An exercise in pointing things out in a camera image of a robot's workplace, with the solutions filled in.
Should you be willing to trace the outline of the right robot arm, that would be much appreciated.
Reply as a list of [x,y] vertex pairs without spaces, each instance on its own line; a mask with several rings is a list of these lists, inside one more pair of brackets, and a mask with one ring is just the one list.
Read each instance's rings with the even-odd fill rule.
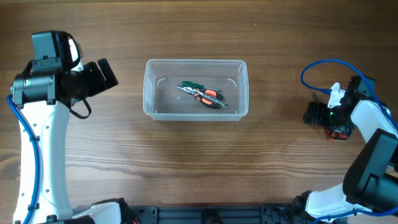
[[347,140],[354,129],[365,146],[347,170],[342,183],[294,198],[287,217],[291,223],[343,223],[347,217],[397,215],[397,130],[371,96],[372,78],[351,77],[345,90],[331,87],[328,103],[312,101],[303,116],[306,124],[328,131],[330,139]]

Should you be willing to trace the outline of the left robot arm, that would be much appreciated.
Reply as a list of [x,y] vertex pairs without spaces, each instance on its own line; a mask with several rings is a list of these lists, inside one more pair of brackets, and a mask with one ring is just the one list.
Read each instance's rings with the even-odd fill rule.
[[18,74],[7,103],[21,130],[21,178],[14,223],[139,223],[123,198],[95,202],[75,214],[66,185],[65,141],[76,103],[118,84],[104,58],[82,63],[65,31],[32,34],[34,59]]

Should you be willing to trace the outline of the orange black needle-nose pliers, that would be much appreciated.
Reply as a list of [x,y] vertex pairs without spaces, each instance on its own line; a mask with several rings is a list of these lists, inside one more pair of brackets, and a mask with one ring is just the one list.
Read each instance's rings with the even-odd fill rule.
[[220,107],[228,107],[228,104],[223,102],[224,97],[217,91],[207,89],[202,90],[190,86],[177,86],[177,88],[193,95],[197,101],[209,108],[218,109]]

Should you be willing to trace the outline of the silver socket wrench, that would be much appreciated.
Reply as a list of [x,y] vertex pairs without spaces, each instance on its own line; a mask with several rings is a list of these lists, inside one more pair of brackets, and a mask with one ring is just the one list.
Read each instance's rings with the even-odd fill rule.
[[202,104],[209,108],[218,109],[228,108],[228,104],[223,102],[224,97],[217,91],[205,90],[205,89],[195,89],[194,97],[200,101]]

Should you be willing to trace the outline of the red handled snips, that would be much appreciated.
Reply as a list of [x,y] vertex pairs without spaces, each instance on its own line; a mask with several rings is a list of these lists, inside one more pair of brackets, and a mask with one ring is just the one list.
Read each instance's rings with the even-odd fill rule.
[[313,94],[313,99],[318,104],[316,117],[313,123],[325,128],[330,141],[347,140],[351,134],[350,131],[342,125],[335,124],[331,121],[331,118],[334,117],[335,114],[328,108],[325,99],[316,93]]

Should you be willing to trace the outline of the green handled screwdriver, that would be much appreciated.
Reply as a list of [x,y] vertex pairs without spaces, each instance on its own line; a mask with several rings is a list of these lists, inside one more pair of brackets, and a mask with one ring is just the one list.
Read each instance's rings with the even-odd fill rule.
[[183,82],[182,82],[182,85],[185,86],[185,87],[189,86],[189,87],[192,87],[192,88],[199,88],[199,89],[205,89],[205,90],[219,91],[219,90],[217,90],[217,89],[208,88],[208,87],[205,87],[205,86],[203,86],[203,85],[200,85],[200,84],[197,84],[197,83],[193,83],[193,82],[190,82],[190,81],[183,81]]

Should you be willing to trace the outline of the clear plastic container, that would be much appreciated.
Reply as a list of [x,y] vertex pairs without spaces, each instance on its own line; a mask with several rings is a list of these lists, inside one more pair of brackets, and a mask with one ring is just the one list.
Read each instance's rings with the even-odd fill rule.
[[[220,107],[182,90],[192,82],[217,90]],[[143,111],[157,121],[239,121],[249,111],[248,68],[242,60],[151,59],[146,64]]]

